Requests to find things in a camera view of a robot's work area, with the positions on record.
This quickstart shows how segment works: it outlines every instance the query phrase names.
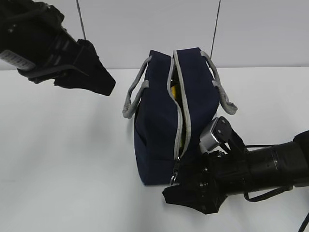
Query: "navy blue bag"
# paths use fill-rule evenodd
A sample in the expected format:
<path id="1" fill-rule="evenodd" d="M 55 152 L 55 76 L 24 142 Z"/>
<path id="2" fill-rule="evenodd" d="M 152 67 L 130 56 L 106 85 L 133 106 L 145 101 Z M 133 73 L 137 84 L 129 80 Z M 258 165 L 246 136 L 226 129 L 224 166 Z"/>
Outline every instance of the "navy blue bag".
<path id="1" fill-rule="evenodd" d="M 199 48 L 174 51 L 173 57 L 150 52 L 128 91 L 123 110 L 126 118 L 135 114 L 134 147 L 145 185 L 165 185 L 182 177 L 178 168 L 201 155 L 200 134 L 214 118 L 219 102 L 229 114 L 236 113 L 237 107 L 229 102 L 206 53 Z"/>

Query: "wire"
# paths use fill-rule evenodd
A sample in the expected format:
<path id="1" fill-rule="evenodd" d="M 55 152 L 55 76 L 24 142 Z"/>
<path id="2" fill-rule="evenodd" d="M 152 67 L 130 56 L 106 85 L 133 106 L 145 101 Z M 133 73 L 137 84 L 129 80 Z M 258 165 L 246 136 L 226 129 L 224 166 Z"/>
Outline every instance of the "wire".
<path id="1" fill-rule="evenodd" d="M 217 33 L 217 26 L 218 26 L 218 19 L 219 19 L 220 6 L 221 6 L 221 0 L 219 0 L 219 6 L 218 6 L 218 12 L 217 12 L 217 19 L 216 19 L 216 26 L 215 26 L 215 28 L 214 28 L 214 34 L 213 34 L 213 40 L 212 40 L 212 46 L 211 46 L 211 58 L 212 58 L 212 52 L 213 52 L 213 47 L 214 47 L 214 41 L 215 41 L 216 33 Z"/>
<path id="2" fill-rule="evenodd" d="M 244 193 L 244 197 L 249 202 L 260 202 L 260 201 L 267 200 L 271 197 L 277 196 L 277 195 L 284 193 L 286 191 L 291 191 L 292 189 L 293 189 L 293 186 L 285 186 L 285 187 L 277 188 L 275 190 L 272 190 L 270 192 L 267 192 L 265 194 L 262 194 L 260 196 L 254 197 L 254 198 L 249 198 L 249 194 Z"/>
<path id="3" fill-rule="evenodd" d="M 266 148 L 270 146 L 275 146 L 275 145 L 247 145 L 245 146 L 246 148 Z"/>
<path id="4" fill-rule="evenodd" d="M 303 221 L 303 224 L 301 224 L 298 232 L 304 232 L 305 228 L 308 226 L 308 223 L 309 223 L 309 213 L 307 217 L 305 218 L 305 220 Z"/>
<path id="5" fill-rule="evenodd" d="M 79 6 L 79 1 L 78 0 L 76 0 L 76 4 L 77 4 L 77 9 L 78 9 L 79 19 L 81 21 L 81 26 L 82 26 L 82 30 L 83 30 L 84 39 L 86 40 L 86 33 L 85 33 L 85 28 L 84 28 L 84 23 L 83 23 L 83 18 L 82 18 L 82 12 L 81 12 L 81 8 Z"/>

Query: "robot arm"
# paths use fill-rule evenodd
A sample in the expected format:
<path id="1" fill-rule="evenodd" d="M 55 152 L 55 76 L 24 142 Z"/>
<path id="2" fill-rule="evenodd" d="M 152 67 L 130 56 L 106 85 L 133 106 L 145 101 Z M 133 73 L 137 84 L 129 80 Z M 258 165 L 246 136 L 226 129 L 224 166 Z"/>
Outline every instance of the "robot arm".
<path id="1" fill-rule="evenodd" d="M 55 79 L 63 88 L 109 96 L 116 84 L 90 41 L 77 42 L 61 26 L 54 6 L 32 0 L 1 0 L 0 59 L 38 84 Z"/>

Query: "gray zipper trim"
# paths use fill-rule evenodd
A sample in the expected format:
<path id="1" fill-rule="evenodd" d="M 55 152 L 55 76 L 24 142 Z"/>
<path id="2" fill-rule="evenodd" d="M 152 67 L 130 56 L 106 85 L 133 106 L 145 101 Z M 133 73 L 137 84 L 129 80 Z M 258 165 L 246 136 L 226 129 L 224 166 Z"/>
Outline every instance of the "gray zipper trim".
<path id="1" fill-rule="evenodd" d="M 176 160 L 177 157 L 179 156 L 179 147 L 180 147 L 180 142 L 181 142 L 181 138 L 182 138 L 183 115 L 181 113 L 181 108 L 178 105 L 177 101 L 175 100 L 175 98 L 172 94 L 171 88 L 170 88 L 170 83 L 172 81 L 174 68 L 175 68 L 174 59 L 172 58 L 171 64 L 170 64 L 167 87 L 168 87 L 169 96 L 173 99 L 173 101 L 175 102 L 175 104 L 177 106 L 178 125 L 177 125 L 177 131 L 176 131 L 176 137 L 175 137 L 175 146 L 174 146 L 174 159 Z"/>
<path id="2" fill-rule="evenodd" d="M 186 136 L 185 136 L 185 143 L 184 143 L 184 147 L 183 147 L 183 153 L 179 156 L 180 158 L 182 158 L 184 156 L 185 152 L 187 151 L 189 143 L 190 143 L 192 127 L 191 127 L 191 118 L 190 118 L 187 96 L 186 96 L 185 90 L 184 90 L 183 73 L 182 73 L 181 68 L 180 68 L 180 63 L 179 63 L 177 51 L 173 51 L 173 55 L 174 55 L 174 59 L 175 59 L 175 63 L 176 63 L 176 69 L 177 69 L 178 77 L 179 77 L 179 84 L 180 84 L 182 101 L 183 101 L 184 120 L 186 122 L 186 128 L 185 128 L 186 129 Z"/>

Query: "barcode label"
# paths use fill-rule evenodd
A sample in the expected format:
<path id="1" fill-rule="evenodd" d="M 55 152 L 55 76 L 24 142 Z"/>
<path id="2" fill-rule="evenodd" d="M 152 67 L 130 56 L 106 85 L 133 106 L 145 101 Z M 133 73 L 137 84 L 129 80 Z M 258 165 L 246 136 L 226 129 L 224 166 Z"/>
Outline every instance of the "barcode label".
<path id="1" fill-rule="evenodd" d="M 10 51 L 4 50 L 0 53 L 0 59 L 3 61 L 12 64 L 13 66 L 17 67 L 18 69 L 22 69 L 25 71 L 29 71 L 35 68 L 35 64 L 31 61 L 19 56 L 18 54 Z"/>

